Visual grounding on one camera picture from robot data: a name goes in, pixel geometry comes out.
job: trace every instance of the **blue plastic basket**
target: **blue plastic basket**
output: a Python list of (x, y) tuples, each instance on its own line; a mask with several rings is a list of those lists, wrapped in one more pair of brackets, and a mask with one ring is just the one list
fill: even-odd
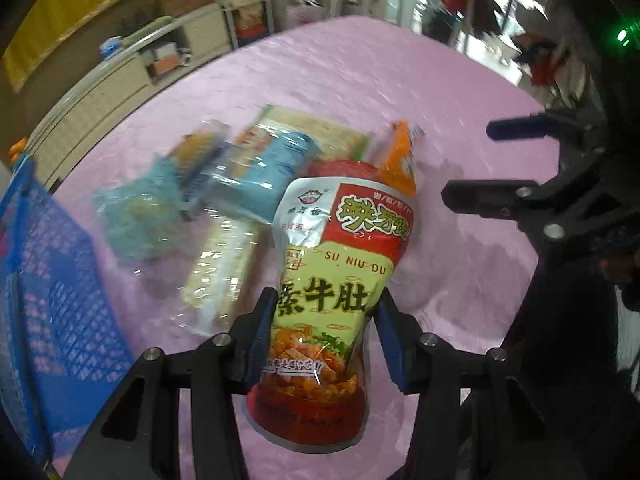
[(0, 401), (44, 465), (72, 453), (133, 360), (102, 289), (91, 239), (25, 159), (0, 202)]

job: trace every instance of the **pink tablecloth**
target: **pink tablecloth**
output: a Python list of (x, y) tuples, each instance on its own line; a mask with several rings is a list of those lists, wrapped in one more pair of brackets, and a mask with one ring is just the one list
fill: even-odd
[[(369, 18), (350, 17), (273, 36), (181, 79), (122, 121), (73, 170), (57, 199), (94, 238), (116, 316), (138, 354), (167, 353), (200, 341), (167, 319), (178, 294), (151, 293), (132, 269), (118, 266), (95, 218), (97, 189), (122, 184), (167, 153), (201, 120), (238, 131), (266, 104), (285, 105), (373, 131), (407, 118), (428, 138), (417, 152), (417, 223), (408, 253), (391, 279), (401, 310), (458, 348), (485, 352), (500, 344), (526, 290), (536, 255), (511, 222), (456, 216), (440, 200), (452, 178), (533, 178), (555, 174), (552, 140), (496, 144), (487, 121), (540, 106), (488, 69), (442, 44)], [(273, 256), (255, 280), (274, 285)], [(304, 455), (255, 433), (236, 399), (242, 446), (254, 479), (380, 480), (404, 462), (417, 398), (391, 383), (371, 330), (370, 416), (362, 441), (330, 455)], [(188, 416), (182, 432), (189, 434)], [(182, 444), (188, 458), (190, 447)], [(192, 478), (189, 460), (184, 478)]]

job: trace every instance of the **metal screw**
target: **metal screw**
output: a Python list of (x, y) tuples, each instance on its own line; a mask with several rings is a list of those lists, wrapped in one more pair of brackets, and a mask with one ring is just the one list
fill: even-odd
[(503, 363), (507, 360), (507, 352), (502, 348), (491, 348), (491, 350), (489, 350), (489, 355), (494, 361), (498, 361), (499, 363)]
[(425, 346), (436, 346), (440, 338), (431, 332), (425, 332), (420, 336), (420, 343)]
[(226, 346), (229, 343), (231, 343), (231, 336), (226, 332), (213, 336), (213, 344), (215, 346)]
[(520, 198), (526, 198), (531, 193), (533, 193), (533, 190), (530, 187), (527, 187), (527, 186), (519, 187), (516, 190), (516, 195), (519, 196)]
[(157, 346), (152, 346), (151, 348), (147, 348), (145, 352), (142, 354), (142, 357), (145, 358), (145, 361), (155, 361), (162, 354), (162, 350)]
[(547, 224), (545, 228), (542, 229), (542, 232), (550, 240), (560, 240), (564, 238), (564, 229), (558, 224)]

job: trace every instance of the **blue snack package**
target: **blue snack package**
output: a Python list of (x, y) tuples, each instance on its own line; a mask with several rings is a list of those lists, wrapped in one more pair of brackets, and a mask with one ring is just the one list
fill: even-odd
[(203, 202), (225, 214), (271, 224), (287, 186), (318, 154), (307, 134), (254, 126), (225, 161), (205, 168), (210, 185)]
[(239, 210), (270, 224), (287, 186), (317, 152), (307, 134), (290, 132), (275, 137), (240, 180)]
[(229, 142), (222, 142), (212, 150), (209, 160), (198, 173), (180, 182), (182, 191), (182, 212), (191, 220), (208, 206), (207, 197), (212, 186), (219, 180), (225, 180), (229, 165), (232, 164), (232, 152), (238, 147)]

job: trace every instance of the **snack bag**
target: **snack bag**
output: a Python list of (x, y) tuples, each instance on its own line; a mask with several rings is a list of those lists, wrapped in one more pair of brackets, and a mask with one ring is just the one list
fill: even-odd
[(220, 142), (215, 149), (207, 153), (206, 163), (196, 173), (183, 180), (182, 212), (188, 219), (197, 218), (212, 202), (211, 195), (216, 195), (216, 186), (225, 182), (225, 175), (233, 167), (234, 152), (238, 147), (229, 142)]
[(247, 397), (267, 438), (306, 452), (357, 440), (367, 411), (364, 328), (413, 224), (408, 199), (377, 182), (324, 176), (289, 185), (273, 221), (284, 271), (270, 352)]
[(370, 140), (370, 136), (343, 124), (282, 106), (266, 105), (254, 124), (265, 130), (289, 130), (307, 134), (318, 146), (321, 160), (359, 160)]
[(210, 217), (207, 239), (180, 288), (182, 305), (172, 319), (193, 333), (211, 337), (233, 325), (266, 228), (213, 210), (205, 214)]
[(289, 182), (317, 155), (318, 147), (307, 134), (258, 126), (236, 143), (229, 171), (220, 179), (223, 186), (212, 190), (212, 204), (226, 203), (230, 211), (271, 224)]
[(157, 158), (142, 176), (94, 197), (113, 253), (123, 262), (163, 256), (187, 246), (181, 193), (170, 158)]
[(361, 160), (321, 160), (311, 164), (306, 170), (306, 176), (352, 176), (380, 182), (378, 168)]
[(415, 196), (414, 144), (424, 136), (419, 126), (410, 127), (407, 121), (394, 126), (394, 140), (380, 163), (377, 180), (408, 196)]
[(171, 150), (168, 156), (174, 160), (181, 188), (188, 186), (202, 168), (218, 156), (228, 131), (229, 127), (220, 121), (202, 121), (198, 129), (185, 135)]

